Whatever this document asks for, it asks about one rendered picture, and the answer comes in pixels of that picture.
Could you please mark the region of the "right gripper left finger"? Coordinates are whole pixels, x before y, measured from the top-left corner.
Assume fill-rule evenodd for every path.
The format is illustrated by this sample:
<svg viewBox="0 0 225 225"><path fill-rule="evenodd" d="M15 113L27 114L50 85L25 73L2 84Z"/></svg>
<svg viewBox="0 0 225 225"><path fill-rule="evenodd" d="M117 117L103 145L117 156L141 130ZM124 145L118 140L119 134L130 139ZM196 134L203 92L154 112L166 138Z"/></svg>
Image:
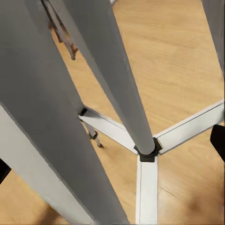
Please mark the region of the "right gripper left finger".
<svg viewBox="0 0 225 225"><path fill-rule="evenodd" d="M9 168L8 165L2 159L0 159L0 181L4 177L4 175L7 172L8 168Z"/></svg>

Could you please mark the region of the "camera tripod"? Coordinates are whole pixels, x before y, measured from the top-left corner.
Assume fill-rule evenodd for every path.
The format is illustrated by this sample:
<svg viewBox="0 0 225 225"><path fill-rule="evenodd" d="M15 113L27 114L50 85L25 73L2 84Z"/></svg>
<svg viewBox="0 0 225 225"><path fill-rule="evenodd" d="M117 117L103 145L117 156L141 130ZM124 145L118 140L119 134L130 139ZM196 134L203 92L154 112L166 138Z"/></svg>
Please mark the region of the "camera tripod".
<svg viewBox="0 0 225 225"><path fill-rule="evenodd" d="M131 225L91 143L137 155L135 225L158 225L158 155L225 121L225 98L152 136L110 0L50 0L124 125L83 104L36 0L0 0L0 159L70 225ZM202 0L225 81L225 0Z"/></svg>

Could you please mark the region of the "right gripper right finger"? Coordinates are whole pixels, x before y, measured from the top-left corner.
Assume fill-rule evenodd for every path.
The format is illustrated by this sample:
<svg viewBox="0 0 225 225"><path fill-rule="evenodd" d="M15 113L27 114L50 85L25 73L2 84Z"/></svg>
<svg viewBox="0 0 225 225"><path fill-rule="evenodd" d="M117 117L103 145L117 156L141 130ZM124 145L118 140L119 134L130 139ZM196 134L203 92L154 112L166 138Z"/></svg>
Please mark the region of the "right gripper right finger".
<svg viewBox="0 0 225 225"><path fill-rule="evenodd" d="M215 124L212 128L210 142L225 162L225 127Z"/></svg>

